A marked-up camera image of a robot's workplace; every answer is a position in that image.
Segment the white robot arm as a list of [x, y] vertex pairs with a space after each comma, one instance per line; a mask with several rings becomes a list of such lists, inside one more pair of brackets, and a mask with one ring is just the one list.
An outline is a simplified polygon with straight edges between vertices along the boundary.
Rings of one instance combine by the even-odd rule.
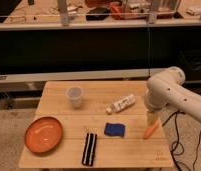
[[183, 87], [185, 73], [179, 67], [169, 67], [147, 80], [144, 104], [150, 112], [171, 104], [201, 123], [201, 95]]

